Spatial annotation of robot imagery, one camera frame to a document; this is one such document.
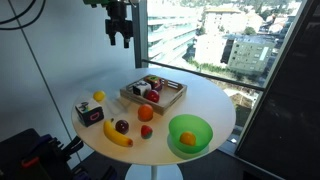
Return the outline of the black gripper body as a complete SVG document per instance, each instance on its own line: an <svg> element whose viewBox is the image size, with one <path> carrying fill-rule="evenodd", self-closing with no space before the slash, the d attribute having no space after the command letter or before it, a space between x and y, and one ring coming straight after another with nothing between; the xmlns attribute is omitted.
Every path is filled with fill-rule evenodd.
<svg viewBox="0 0 320 180"><path fill-rule="evenodd" d="M106 23L106 33L114 37L120 33L124 38L133 36L133 25L127 20L127 4L124 1L110 1L106 7L109 19Z"/></svg>

